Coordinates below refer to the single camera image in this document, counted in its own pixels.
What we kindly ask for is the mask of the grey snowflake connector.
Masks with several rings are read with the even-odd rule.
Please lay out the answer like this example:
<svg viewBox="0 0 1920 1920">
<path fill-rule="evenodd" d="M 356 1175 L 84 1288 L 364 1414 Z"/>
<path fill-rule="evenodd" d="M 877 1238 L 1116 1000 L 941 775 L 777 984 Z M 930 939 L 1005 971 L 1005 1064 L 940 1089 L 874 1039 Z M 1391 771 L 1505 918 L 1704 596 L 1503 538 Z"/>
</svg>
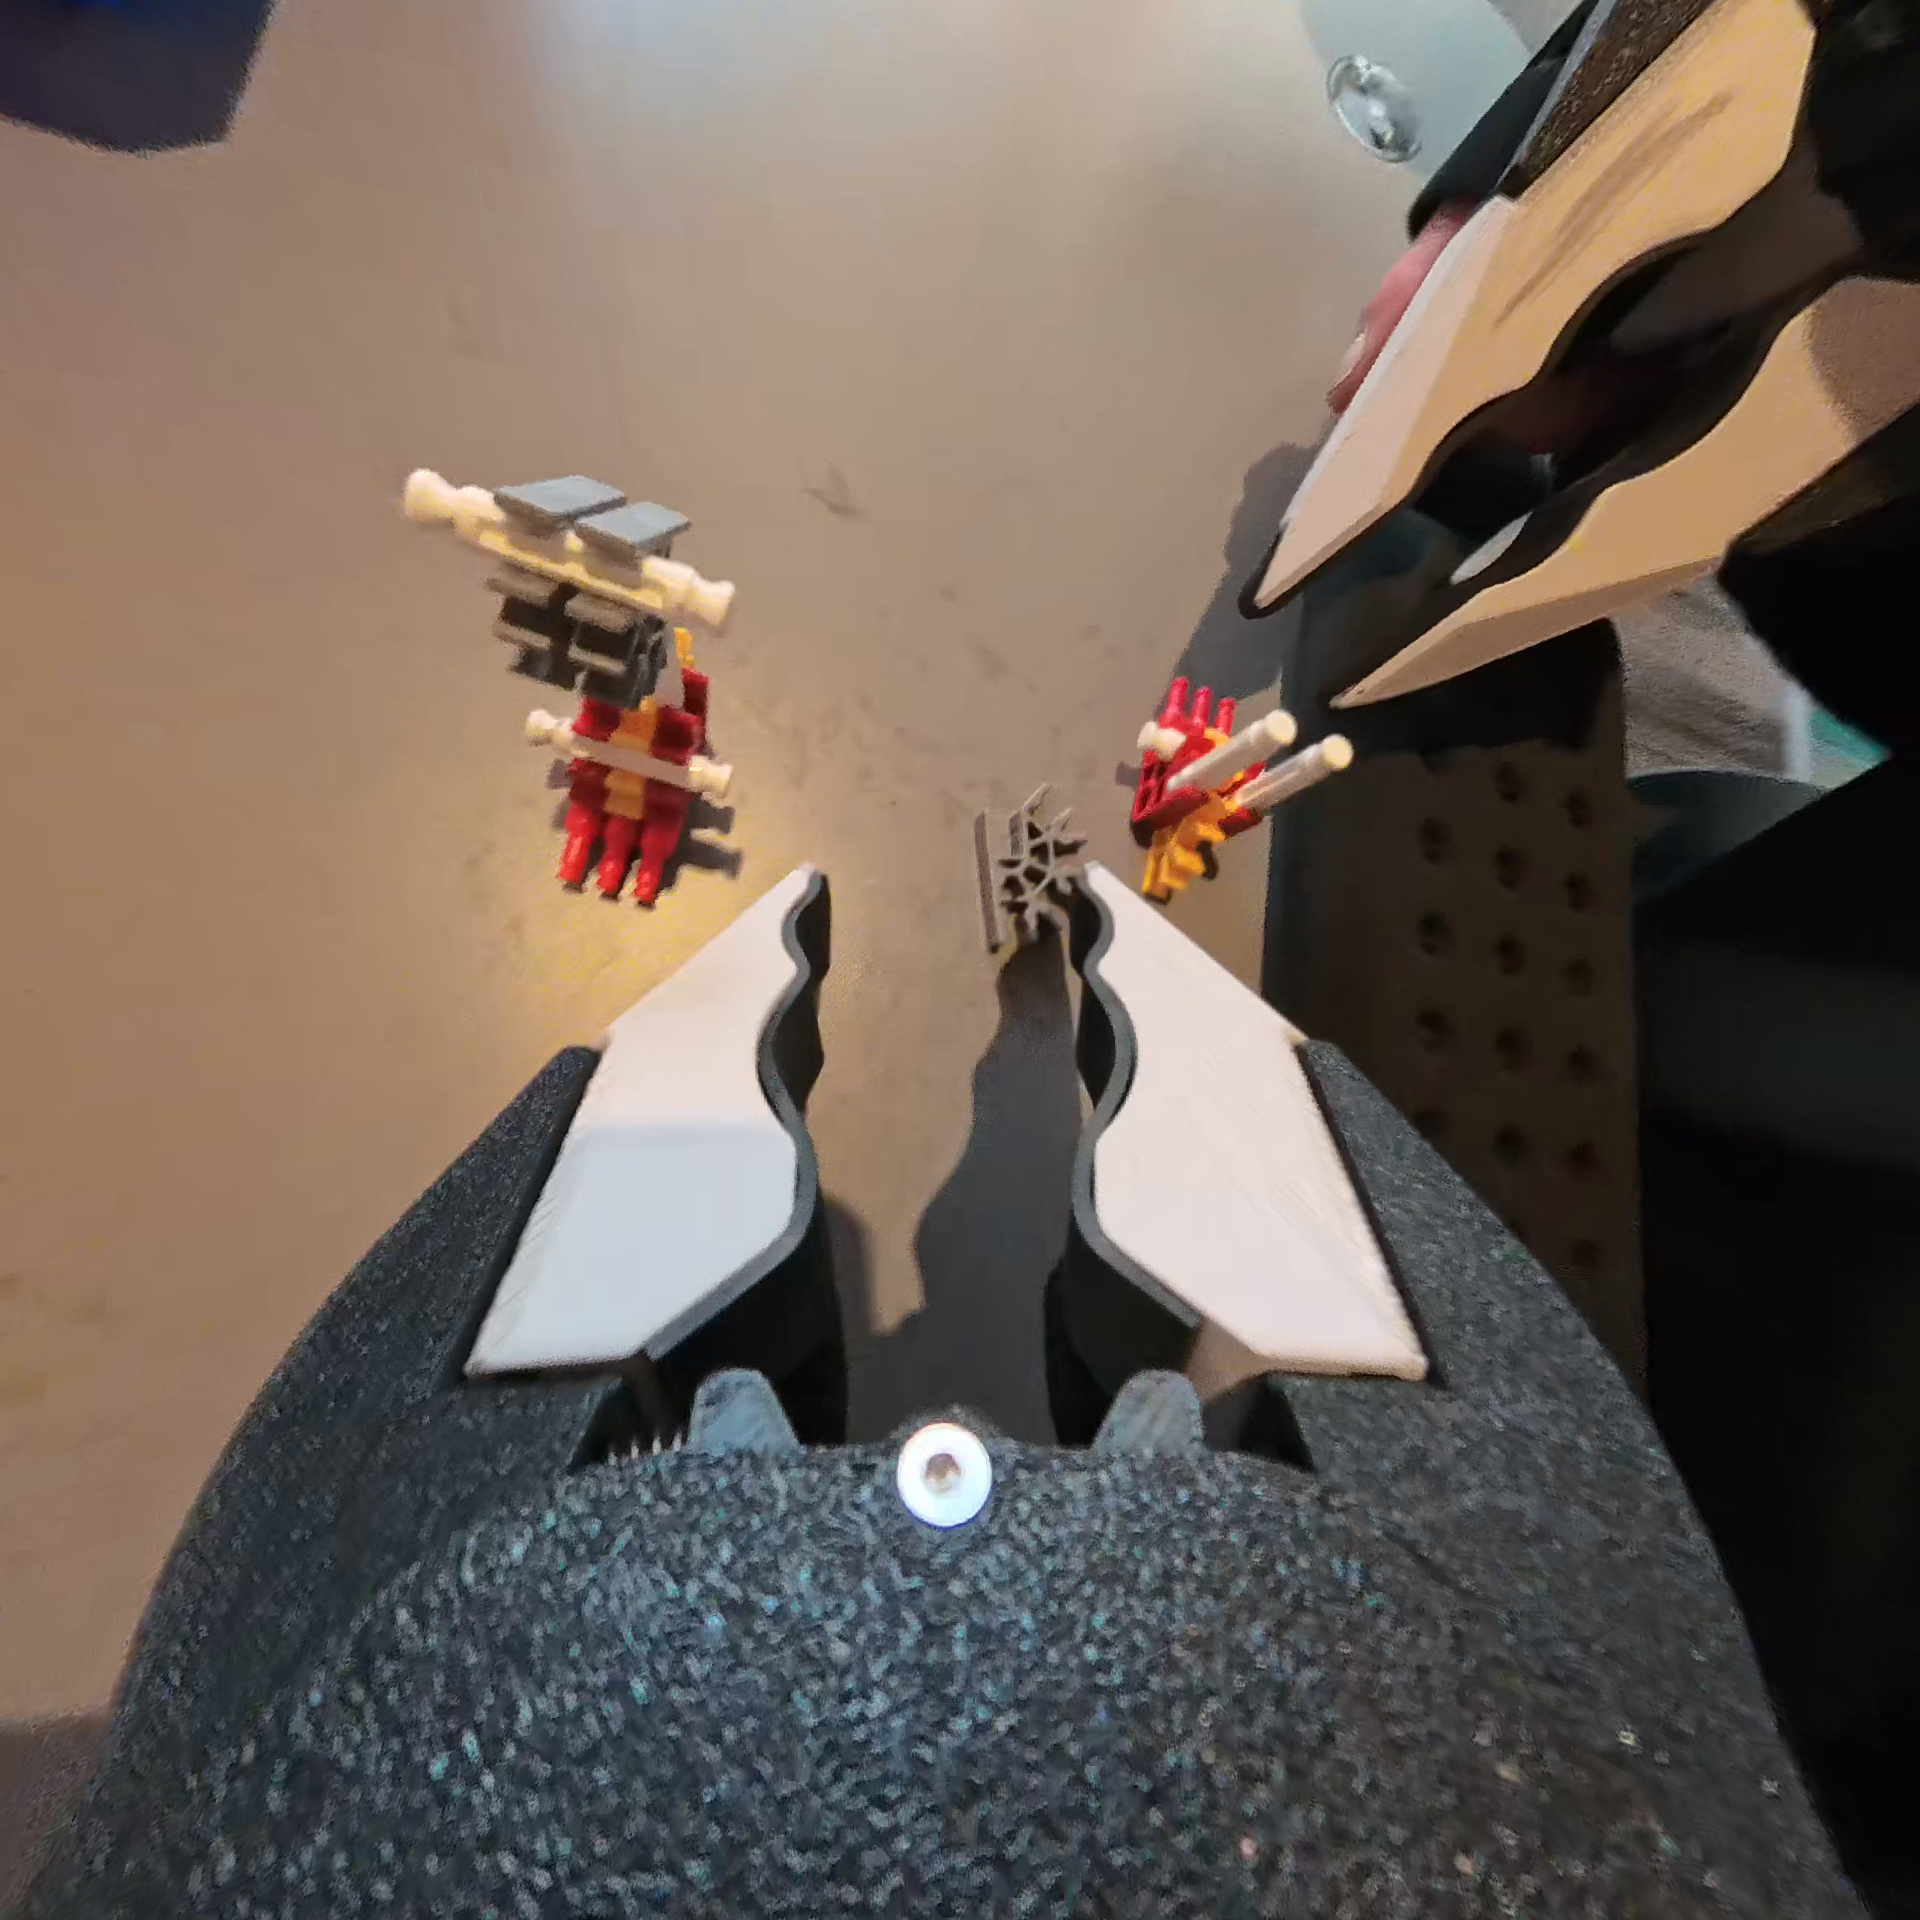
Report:
<svg viewBox="0 0 1920 1920">
<path fill-rule="evenodd" d="M 1049 784 L 1002 815 L 978 811 L 974 863 L 986 953 L 1023 948 L 1047 928 L 1066 928 L 1086 849 L 1071 808 L 1057 806 Z"/>
</svg>

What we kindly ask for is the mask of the grey-topped red yellow toy assembly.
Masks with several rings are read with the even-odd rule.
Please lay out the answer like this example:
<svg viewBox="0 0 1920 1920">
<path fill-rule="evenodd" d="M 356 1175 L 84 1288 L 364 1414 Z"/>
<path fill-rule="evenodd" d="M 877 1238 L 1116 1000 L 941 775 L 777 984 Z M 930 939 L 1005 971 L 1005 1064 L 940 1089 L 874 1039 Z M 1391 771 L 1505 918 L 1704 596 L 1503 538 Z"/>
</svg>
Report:
<svg viewBox="0 0 1920 1920">
<path fill-rule="evenodd" d="M 696 638 L 726 630 L 736 587 L 676 561 L 684 513 L 583 474 L 468 487 L 417 468 L 399 513 L 487 561 L 513 670 L 573 703 L 526 720 L 562 771 L 560 882 L 654 906 L 695 803 L 728 794 Z"/>
</svg>

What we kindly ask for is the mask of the black dimpled plastic panel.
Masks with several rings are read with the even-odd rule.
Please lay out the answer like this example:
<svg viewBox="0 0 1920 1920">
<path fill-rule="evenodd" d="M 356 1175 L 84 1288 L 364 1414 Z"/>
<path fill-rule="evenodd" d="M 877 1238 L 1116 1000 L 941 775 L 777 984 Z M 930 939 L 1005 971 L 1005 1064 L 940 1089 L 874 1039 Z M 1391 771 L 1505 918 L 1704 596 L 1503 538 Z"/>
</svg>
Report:
<svg viewBox="0 0 1920 1920">
<path fill-rule="evenodd" d="M 1302 630 L 1287 692 L 1354 759 L 1271 817 L 1263 993 L 1344 1052 L 1644 1385 L 1616 630 L 1306 708 L 1354 676 L 1333 632 Z"/>
</svg>

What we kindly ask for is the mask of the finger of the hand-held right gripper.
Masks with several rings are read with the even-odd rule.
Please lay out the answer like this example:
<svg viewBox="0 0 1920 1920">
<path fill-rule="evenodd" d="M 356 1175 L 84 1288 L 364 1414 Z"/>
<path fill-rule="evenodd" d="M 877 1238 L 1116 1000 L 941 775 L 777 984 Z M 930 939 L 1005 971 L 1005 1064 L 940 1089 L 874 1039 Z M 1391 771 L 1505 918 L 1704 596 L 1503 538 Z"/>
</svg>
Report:
<svg viewBox="0 0 1920 1920">
<path fill-rule="evenodd" d="M 1554 552 L 1476 587 L 1333 707 L 1398 700 L 1702 579 L 1914 401 L 1914 284 L 1836 284 L 1697 441 L 1600 492 Z"/>
<path fill-rule="evenodd" d="M 1569 369 L 1608 298 L 1670 292 L 1681 271 L 1740 239 L 1743 216 L 1780 202 L 1809 156 L 1817 25 L 1809 6 L 1704 6 L 1536 178 L 1476 207 L 1319 449 L 1240 602 L 1250 617 L 1352 561 L 1449 457 L 1512 425 L 1524 401 L 1545 401 L 1550 376 Z M 1412 616 L 1441 617 L 1476 587 L 1542 561 L 1600 492 L 1697 441 L 1742 398 L 1784 324 L 1846 279 L 1833 260 L 1806 264 L 1757 296 L 1724 255 L 1711 296 L 1735 296 L 1735 314 L 1692 323 L 1686 339 L 1663 337 L 1710 346 L 1708 366 L 1684 376 L 1617 452 L 1422 591 Z"/>
</svg>

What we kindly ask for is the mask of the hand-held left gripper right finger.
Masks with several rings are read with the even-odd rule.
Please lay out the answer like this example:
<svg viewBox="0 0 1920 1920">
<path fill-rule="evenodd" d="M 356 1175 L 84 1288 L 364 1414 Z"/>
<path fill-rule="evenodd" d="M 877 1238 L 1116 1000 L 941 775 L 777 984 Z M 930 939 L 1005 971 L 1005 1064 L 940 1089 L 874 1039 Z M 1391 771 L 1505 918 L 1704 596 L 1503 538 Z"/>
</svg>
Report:
<svg viewBox="0 0 1920 1920">
<path fill-rule="evenodd" d="M 1429 1358 L 1304 1068 L 1304 1033 L 1088 865 L 1071 898 L 1092 1103 L 1071 1227 L 1095 1278 L 1231 1382 L 1425 1382 Z"/>
</svg>

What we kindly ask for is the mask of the grey toy wheel hub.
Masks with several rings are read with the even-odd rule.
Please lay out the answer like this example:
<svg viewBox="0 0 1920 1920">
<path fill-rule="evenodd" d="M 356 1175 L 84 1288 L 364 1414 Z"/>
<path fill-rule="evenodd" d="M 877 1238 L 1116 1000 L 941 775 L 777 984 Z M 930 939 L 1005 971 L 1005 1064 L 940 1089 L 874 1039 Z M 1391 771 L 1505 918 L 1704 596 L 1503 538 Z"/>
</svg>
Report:
<svg viewBox="0 0 1920 1920">
<path fill-rule="evenodd" d="M 1367 56 L 1336 57 L 1328 68 L 1328 106 L 1338 126 L 1377 161 L 1406 164 L 1420 156 L 1423 119 L 1391 67 Z"/>
</svg>

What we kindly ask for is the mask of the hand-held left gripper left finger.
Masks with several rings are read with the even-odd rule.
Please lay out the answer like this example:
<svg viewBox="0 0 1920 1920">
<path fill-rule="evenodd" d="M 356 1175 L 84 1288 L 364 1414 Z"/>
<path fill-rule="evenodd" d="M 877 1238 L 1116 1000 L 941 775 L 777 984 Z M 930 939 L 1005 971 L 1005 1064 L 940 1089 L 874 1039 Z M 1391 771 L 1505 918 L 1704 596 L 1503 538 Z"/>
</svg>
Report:
<svg viewBox="0 0 1920 1920">
<path fill-rule="evenodd" d="M 830 882 L 801 865 L 612 1020 L 468 1379 L 665 1361 L 799 1254 L 830 963 Z"/>
</svg>

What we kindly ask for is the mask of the small red yellow toy assembly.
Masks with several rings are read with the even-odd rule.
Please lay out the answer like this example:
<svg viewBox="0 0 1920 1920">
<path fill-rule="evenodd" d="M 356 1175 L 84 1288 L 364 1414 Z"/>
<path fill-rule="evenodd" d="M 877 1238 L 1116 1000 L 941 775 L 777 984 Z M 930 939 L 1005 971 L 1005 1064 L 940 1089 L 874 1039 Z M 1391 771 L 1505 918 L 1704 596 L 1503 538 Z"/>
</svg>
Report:
<svg viewBox="0 0 1920 1920">
<path fill-rule="evenodd" d="M 1168 683 L 1136 751 L 1130 835 L 1143 851 L 1141 895 L 1156 906 L 1207 878 L 1224 842 L 1354 759 L 1341 734 L 1300 746 L 1294 716 L 1279 707 L 1240 726 L 1234 697 L 1218 700 L 1185 676 Z"/>
</svg>

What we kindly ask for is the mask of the person's right hand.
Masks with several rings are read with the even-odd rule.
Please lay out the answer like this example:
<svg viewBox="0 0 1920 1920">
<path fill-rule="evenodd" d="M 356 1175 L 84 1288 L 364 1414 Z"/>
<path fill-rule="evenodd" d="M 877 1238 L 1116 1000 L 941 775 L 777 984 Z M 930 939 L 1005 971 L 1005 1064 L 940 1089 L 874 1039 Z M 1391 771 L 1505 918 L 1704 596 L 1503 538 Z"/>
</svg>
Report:
<svg viewBox="0 0 1920 1920">
<path fill-rule="evenodd" d="M 1440 207 L 1410 236 L 1402 255 L 1391 271 L 1381 279 L 1377 288 L 1364 305 L 1351 347 L 1341 356 L 1333 384 L 1328 387 L 1328 411 L 1344 417 L 1351 407 L 1360 384 L 1372 374 L 1391 331 L 1400 324 L 1412 298 L 1422 291 L 1432 264 L 1450 244 L 1457 228 L 1474 216 L 1471 202 L 1455 202 Z"/>
</svg>

